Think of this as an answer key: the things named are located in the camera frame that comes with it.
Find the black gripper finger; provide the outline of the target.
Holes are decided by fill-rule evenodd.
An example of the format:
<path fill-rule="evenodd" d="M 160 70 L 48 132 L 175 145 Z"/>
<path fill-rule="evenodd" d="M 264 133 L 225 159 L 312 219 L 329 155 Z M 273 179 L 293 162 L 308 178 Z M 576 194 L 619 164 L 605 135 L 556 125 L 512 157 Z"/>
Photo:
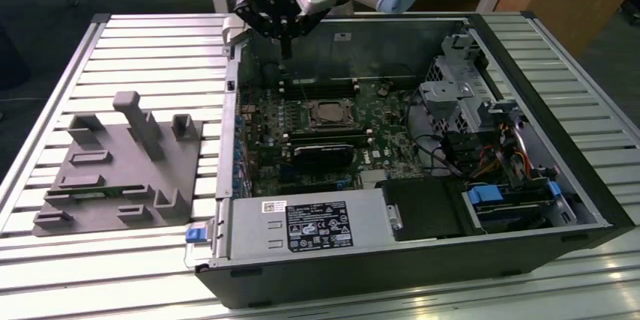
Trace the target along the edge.
<path fill-rule="evenodd" d="M 287 16 L 284 0 L 237 0 L 235 14 L 264 37 L 279 41 L 281 58 L 287 59 Z"/>
<path fill-rule="evenodd" d="M 285 27 L 285 59 L 292 58 L 292 41 L 295 38 L 305 36 L 321 22 L 321 14 L 300 16 L 293 22 L 287 23 Z"/>

